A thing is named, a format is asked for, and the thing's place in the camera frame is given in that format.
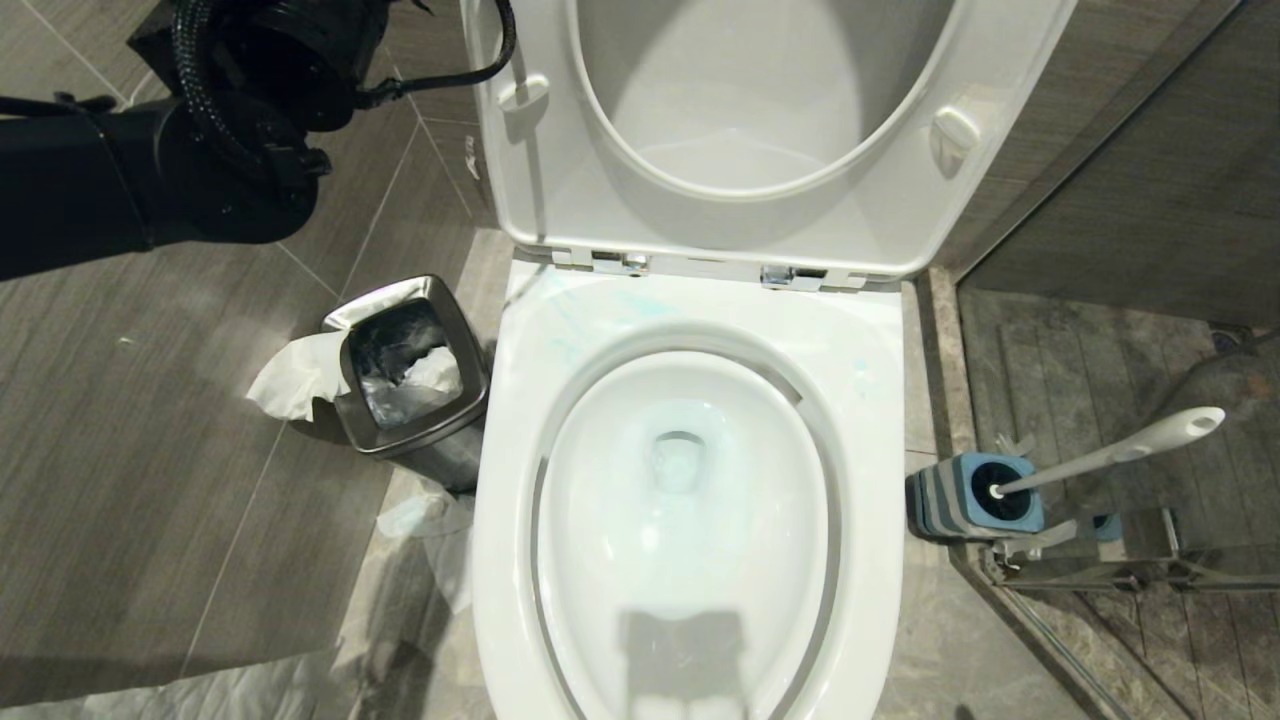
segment gray tile floor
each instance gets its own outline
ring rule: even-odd
[[[1280,352],[1272,350],[1280,343],[1188,374],[1213,356],[1201,320],[975,288],[961,291],[961,309],[980,450],[993,451],[997,433],[1034,436],[1029,457],[1048,466],[1176,410],[1226,410],[1224,425],[1196,445],[1042,489],[1051,515],[1170,507],[1184,560],[1226,574],[1280,568]],[[1096,566],[1094,557],[1084,544],[1057,562],[1066,574]],[[1055,601],[1050,593],[1043,600]],[[1079,600],[1187,716],[1276,717],[1280,594],[1175,593],[1157,584]],[[1096,676],[1110,674],[1087,666]]]
[[[497,338],[509,241],[481,231],[457,296],[483,342]],[[906,470],[936,461],[915,293],[904,286],[908,363]],[[407,497],[393,479],[384,510]],[[968,582],[945,547],[906,536],[902,606],[877,717],[1004,720],[1085,717]],[[492,717],[471,611],[451,614],[413,543],[375,533],[343,625],[346,673],[364,694],[356,717]]]

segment toilet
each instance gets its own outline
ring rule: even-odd
[[[468,53],[500,41],[462,0]],[[902,278],[1074,0],[521,0],[474,619],[502,719],[861,719],[897,624]]]

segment trash can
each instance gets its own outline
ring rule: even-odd
[[[348,331],[334,398],[360,452],[426,475],[451,492],[475,489],[489,400],[484,352],[444,281],[410,278],[324,319]]]

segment black cable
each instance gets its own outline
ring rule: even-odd
[[[390,100],[399,100],[410,92],[479,85],[498,74],[502,68],[507,67],[511,56],[516,53],[516,13],[511,9],[511,0],[494,0],[494,4],[498,5],[498,17],[502,19],[502,47],[498,50],[498,58],[489,67],[453,76],[404,81],[387,78],[378,83],[376,87],[358,91],[356,94],[356,106],[367,110]]]
[[[174,10],[173,54],[178,81],[196,128],[233,168],[252,179],[266,178],[262,159],[236,137],[214,96],[209,77],[209,28],[215,6],[229,0],[180,0]]]

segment gray wall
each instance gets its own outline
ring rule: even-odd
[[[435,20],[401,5],[374,78],[461,64],[454,4],[433,3]],[[163,95],[124,46],[148,9],[0,3],[0,91]],[[333,642],[389,469],[332,418],[282,424],[243,395],[343,297],[428,272],[456,282],[492,224],[463,159],[474,123],[470,91],[452,91],[323,137],[337,173],[279,245],[0,283],[0,706]]]
[[[1242,6],[975,287],[1280,324],[1280,1]]]
[[[934,264],[960,278],[1239,0],[1079,0],[1036,90]]]

